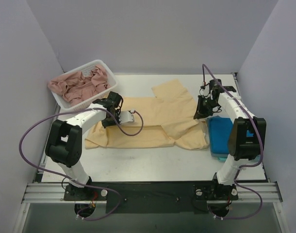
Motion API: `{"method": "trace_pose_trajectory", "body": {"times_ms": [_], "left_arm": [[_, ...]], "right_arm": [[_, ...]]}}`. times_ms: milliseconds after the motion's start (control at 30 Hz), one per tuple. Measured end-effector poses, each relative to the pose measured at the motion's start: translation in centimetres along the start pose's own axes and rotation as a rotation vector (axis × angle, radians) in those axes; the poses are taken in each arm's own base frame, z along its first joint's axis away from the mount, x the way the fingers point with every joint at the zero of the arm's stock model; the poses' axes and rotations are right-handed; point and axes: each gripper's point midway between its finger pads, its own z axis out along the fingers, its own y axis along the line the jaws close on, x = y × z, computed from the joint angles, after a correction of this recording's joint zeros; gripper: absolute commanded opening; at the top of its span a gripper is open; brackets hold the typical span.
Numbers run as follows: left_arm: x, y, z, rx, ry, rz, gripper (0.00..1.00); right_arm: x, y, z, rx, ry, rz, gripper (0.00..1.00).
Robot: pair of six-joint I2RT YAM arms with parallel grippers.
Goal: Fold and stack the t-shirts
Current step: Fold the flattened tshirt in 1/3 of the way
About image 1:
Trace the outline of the yellow t shirt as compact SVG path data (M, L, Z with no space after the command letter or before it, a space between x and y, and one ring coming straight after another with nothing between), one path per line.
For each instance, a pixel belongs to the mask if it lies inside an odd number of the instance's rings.
M85 148L159 148L178 146L186 150L206 149L206 123L195 120L196 101L177 79L152 88L153 97L125 97L122 109L136 110L134 123L122 128L93 126Z

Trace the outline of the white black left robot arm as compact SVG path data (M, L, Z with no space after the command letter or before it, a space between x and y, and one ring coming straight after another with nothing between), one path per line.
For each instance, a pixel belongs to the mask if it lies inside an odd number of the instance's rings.
M89 199L93 193L93 188L90 186L92 179L80 163L82 135L97 123L105 128L120 123L122 104L122 96L110 92L107 98L95 100L89 106L97 110L79 113L65 121L57 119L51 126L45 154L70 177L70 190L75 191L82 200Z

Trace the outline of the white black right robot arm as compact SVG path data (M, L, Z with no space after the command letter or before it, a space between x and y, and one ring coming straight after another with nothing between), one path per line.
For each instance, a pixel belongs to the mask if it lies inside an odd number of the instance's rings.
M248 161L257 156L263 157L266 121L251 113L235 88L223 86L220 79L204 83L201 89L208 89L208 94L199 94L194 119L209 118L218 110L223 110L232 122L228 138L229 154L209 187L210 195L220 199L232 192L241 169L249 167Z

